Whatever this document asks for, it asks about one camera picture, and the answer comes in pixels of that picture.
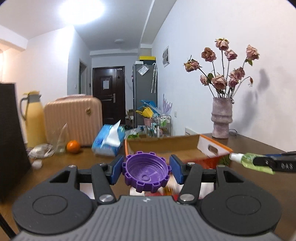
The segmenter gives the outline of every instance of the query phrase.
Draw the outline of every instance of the thermos handle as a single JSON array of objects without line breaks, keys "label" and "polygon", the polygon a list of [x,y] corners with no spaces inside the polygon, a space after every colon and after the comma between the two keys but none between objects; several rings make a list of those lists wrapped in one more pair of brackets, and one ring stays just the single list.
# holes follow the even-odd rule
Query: thermos handle
[{"label": "thermos handle", "polygon": [[24,119],[24,121],[26,120],[26,116],[23,114],[23,112],[22,112],[22,102],[24,101],[24,100],[28,100],[29,99],[29,97],[27,96],[27,97],[24,97],[24,98],[22,98],[21,100],[20,100],[20,114],[22,115],[22,118]]}]

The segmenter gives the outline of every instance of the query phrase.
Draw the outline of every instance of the green bottle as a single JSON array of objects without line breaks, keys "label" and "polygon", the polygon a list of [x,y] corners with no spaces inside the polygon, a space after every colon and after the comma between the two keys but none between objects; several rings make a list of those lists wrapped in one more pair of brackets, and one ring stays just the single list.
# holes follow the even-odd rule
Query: green bottle
[{"label": "green bottle", "polygon": [[260,172],[266,172],[269,174],[274,174],[274,171],[270,167],[262,167],[262,166],[255,166],[253,164],[253,160],[255,157],[259,157],[263,155],[253,154],[253,153],[230,153],[229,159],[232,161],[236,161],[238,163],[241,163],[244,167],[260,171]]}]

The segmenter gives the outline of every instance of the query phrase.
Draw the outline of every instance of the purple bottle cap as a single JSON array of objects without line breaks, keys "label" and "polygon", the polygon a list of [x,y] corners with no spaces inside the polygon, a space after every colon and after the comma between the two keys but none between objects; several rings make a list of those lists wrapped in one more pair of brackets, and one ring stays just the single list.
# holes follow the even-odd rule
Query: purple bottle cap
[{"label": "purple bottle cap", "polygon": [[160,187],[165,187],[171,170],[165,159],[154,152],[138,151],[135,155],[128,155],[122,164],[126,185],[131,185],[137,192],[155,193]]}]

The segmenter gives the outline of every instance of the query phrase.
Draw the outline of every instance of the refrigerator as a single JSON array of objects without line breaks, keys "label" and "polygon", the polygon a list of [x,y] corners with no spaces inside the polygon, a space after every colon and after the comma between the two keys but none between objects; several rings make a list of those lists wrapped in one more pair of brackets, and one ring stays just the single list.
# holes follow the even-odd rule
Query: refrigerator
[{"label": "refrigerator", "polygon": [[144,125],[143,117],[136,113],[143,103],[140,100],[154,101],[157,105],[157,85],[156,91],[151,93],[152,80],[153,80],[153,69],[154,65],[148,65],[149,70],[141,75],[139,70],[143,67],[142,64],[134,64],[133,66],[133,116],[134,116],[134,128],[137,128],[139,125]]}]

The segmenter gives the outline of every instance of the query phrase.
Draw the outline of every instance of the yellow thermos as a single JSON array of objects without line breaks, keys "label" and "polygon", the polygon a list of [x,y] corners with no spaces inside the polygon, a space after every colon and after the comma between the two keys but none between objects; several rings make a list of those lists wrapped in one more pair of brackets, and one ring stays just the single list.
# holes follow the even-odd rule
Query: yellow thermos
[{"label": "yellow thermos", "polygon": [[[44,127],[44,113],[40,102],[39,91],[31,91],[27,97],[20,100],[20,112],[26,124],[27,147],[34,148],[37,145],[47,143]],[[22,112],[22,102],[27,100],[26,112]]]}]

